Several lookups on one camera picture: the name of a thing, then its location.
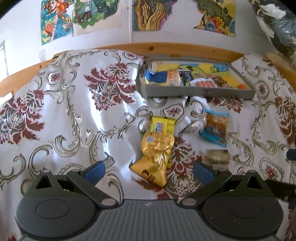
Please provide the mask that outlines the orange fruit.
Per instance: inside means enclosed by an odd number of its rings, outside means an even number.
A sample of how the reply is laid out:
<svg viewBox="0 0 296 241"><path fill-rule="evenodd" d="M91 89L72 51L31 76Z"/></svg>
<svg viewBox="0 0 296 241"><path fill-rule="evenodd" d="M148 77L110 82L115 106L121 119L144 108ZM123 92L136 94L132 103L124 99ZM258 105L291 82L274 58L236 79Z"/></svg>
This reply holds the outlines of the orange fruit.
<svg viewBox="0 0 296 241"><path fill-rule="evenodd" d="M244 84L240 84L237 86L238 89L248 89L248 87Z"/></svg>

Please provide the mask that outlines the red clear snack bag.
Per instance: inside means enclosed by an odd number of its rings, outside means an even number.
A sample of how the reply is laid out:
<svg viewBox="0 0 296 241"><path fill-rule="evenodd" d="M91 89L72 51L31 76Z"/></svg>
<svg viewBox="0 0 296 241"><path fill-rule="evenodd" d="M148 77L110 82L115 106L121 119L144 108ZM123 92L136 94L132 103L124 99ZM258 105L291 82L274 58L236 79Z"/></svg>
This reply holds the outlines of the red clear snack bag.
<svg viewBox="0 0 296 241"><path fill-rule="evenodd" d="M206 77L208 79L212 79L214 81L214 83L221 88L232 88L229 84L228 84L228 80L230 80L229 76L220 76L220 75L215 75L215 74L208 74L206 75Z"/></svg>

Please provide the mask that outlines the sausage pack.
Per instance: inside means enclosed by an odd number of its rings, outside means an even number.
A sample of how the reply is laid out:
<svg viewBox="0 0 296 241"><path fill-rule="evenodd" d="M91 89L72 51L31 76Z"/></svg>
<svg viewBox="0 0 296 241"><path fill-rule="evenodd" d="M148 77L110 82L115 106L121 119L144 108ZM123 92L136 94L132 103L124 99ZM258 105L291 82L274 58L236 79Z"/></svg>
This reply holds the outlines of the sausage pack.
<svg viewBox="0 0 296 241"><path fill-rule="evenodd" d="M193 79L190 82L190 86L193 87L207 87L207 88L216 88L217 85L214 83L214 81L212 79L206 79L206 78L196 78Z"/></svg>

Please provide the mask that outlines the dark blue milk carton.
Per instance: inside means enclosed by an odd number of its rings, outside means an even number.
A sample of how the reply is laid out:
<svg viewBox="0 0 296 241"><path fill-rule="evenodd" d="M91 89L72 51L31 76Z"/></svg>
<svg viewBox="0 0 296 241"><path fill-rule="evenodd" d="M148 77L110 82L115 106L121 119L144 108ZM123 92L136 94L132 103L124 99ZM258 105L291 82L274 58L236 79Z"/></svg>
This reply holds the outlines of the dark blue milk carton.
<svg viewBox="0 0 296 241"><path fill-rule="evenodd" d="M179 70L182 86L190 86L190 82L194 79L190 70Z"/></svg>

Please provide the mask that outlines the orange white sandwich pack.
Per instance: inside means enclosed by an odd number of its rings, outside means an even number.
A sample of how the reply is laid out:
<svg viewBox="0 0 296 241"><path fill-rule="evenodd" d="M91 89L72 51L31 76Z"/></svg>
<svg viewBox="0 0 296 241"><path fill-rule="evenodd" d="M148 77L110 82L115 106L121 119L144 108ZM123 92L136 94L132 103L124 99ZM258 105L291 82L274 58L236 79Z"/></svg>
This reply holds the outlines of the orange white sandwich pack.
<svg viewBox="0 0 296 241"><path fill-rule="evenodd" d="M167 86L180 86L181 78L178 69L170 69L167 71L166 77Z"/></svg>

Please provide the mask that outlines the clear biscuit pack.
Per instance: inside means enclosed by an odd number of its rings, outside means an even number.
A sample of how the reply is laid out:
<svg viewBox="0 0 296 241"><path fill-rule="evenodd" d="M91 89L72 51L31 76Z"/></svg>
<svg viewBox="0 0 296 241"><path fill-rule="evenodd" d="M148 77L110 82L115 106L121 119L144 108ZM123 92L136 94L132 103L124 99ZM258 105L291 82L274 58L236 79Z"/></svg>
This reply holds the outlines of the clear biscuit pack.
<svg viewBox="0 0 296 241"><path fill-rule="evenodd" d="M228 165L230 163L230 154L228 150L207 150L203 159L207 165Z"/></svg>

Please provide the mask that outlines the blue clear snack bag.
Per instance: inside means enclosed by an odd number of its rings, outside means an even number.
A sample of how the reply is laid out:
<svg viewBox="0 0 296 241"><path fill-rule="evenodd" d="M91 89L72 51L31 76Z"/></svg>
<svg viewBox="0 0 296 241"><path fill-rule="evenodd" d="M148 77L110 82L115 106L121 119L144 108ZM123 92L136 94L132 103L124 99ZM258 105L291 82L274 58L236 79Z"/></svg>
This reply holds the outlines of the blue clear snack bag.
<svg viewBox="0 0 296 241"><path fill-rule="evenodd" d="M207 138L214 144L226 148L228 118L228 113L205 109L205 124L203 129L199 132L200 135Z"/></svg>

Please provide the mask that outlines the gold foil snack bag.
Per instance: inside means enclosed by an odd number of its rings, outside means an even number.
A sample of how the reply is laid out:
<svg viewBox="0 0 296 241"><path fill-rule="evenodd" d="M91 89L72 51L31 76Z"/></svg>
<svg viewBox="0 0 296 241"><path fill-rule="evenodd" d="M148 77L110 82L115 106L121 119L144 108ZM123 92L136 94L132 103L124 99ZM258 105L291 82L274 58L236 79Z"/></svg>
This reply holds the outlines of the gold foil snack bag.
<svg viewBox="0 0 296 241"><path fill-rule="evenodd" d="M174 136L169 133L145 133L141 145L143 156L130 169L145 180L164 187L174 141Z"/></svg>

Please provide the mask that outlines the floral bed cover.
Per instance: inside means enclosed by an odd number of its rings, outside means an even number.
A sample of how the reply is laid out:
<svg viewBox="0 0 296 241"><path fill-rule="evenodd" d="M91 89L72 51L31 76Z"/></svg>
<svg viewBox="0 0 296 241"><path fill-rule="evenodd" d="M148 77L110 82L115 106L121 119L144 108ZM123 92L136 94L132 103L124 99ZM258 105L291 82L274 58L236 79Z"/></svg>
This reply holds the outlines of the floral bed cover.
<svg viewBox="0 0 296 241"><path fill-rule="evenodd" d="M192 172L216 145L200 136L205 109L227 113L228 170L256 170L264 179L295 183L295 91L269 59L234 61L255 88L253 100L217 97L144 98L136 89L141 57L120 50L62 54L1 106L1 240L19 240L18 202L41 171L63 175L103 161L97 187L123 199L182 200L201 187ZM168 181L161 188L133 173L152 116L176 121Z"/></svg>

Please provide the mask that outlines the yellow snack bar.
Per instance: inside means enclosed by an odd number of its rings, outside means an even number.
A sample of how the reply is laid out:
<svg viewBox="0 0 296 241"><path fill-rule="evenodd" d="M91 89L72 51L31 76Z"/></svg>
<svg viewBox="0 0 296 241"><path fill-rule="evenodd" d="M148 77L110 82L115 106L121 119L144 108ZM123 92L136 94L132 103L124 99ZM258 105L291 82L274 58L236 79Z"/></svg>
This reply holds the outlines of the yellow snack bar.
<svg viewBox="0 0 296 241"><path fill-rule="evenodd" d="M153 116L146 138L149 144L149 154L152 155L153 162L160 169L166 172L170 166L171 151L175 141L175 120Z"/></svg>

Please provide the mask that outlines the grey tray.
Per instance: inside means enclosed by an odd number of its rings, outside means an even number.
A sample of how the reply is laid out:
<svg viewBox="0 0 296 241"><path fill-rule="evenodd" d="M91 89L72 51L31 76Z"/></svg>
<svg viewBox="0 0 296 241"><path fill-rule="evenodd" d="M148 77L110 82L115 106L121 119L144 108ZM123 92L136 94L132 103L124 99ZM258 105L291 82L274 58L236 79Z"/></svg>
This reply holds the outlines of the grey tray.
<svg viewBox="0 0 296 241"><path fill-rule="evenodd" d="M144 97L230 97L252 100L255 90L231 64L205 58L149 57L137 91Z"/></svg>

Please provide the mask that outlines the plastic wrapped bundle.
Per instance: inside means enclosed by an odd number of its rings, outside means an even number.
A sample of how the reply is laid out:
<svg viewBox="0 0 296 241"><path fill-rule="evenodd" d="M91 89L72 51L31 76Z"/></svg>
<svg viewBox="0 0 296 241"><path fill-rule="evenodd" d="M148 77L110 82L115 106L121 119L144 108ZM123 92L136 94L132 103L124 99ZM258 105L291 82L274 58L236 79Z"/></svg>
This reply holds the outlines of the plastic wrapped bundle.
<svg viewBox="0 0 296 241"><path fill-rule="evenodd" d="M257 21L274 48L295 66L295 1L250 1Z"/></svg>

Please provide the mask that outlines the green character poster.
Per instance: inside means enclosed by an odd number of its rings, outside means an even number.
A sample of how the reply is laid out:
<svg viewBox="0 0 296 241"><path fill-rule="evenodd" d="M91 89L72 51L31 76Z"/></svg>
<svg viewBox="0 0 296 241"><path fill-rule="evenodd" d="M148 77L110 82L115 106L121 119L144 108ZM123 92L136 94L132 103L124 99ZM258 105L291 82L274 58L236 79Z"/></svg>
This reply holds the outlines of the green character poster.
<svg viewBox="0 0 296 241"><path fill-rule="evenodd" d="M74 36L120 27L120 0L74 1Z"/></svg>

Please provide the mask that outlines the yellow leaf poster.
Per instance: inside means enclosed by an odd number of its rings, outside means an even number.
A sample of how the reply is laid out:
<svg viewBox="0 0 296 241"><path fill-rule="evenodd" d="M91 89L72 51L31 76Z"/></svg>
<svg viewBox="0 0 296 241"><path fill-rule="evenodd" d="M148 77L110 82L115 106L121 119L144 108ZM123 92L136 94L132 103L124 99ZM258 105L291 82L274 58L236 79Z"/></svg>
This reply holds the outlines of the yellow leaf poster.
<svg viewBox="0 0 296 241"><path fill-rule="evenodd" d="M171 15L176 2L165 0L133 1L133 30L160 31Z"/></svg>

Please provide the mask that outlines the flower wall poster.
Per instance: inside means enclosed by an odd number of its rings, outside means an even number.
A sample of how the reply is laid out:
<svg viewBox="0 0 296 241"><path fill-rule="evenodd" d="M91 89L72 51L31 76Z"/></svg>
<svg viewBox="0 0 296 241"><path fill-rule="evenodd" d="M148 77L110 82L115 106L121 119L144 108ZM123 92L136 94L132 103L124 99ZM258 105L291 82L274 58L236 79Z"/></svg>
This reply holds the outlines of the flower wall poster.
<svg viewBox="0 0 296 241"><path fill-rule="evenodd" d="M235 2L233 0L197 0L202 15L197 30L235 36Z"/></svg>

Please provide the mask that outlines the cartoon wall poster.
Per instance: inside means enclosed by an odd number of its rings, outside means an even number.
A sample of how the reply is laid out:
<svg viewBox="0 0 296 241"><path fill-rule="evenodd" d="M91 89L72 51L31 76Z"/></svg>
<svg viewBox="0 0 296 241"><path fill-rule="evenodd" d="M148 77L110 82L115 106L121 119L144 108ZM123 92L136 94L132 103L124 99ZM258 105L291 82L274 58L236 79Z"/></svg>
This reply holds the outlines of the cartoon wall poster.
<svg viewBox="0 0 296 241"><path fill-rule="evenodd" d="M41 1L41 44L73 33L72 5L74 1Z"/></svg>

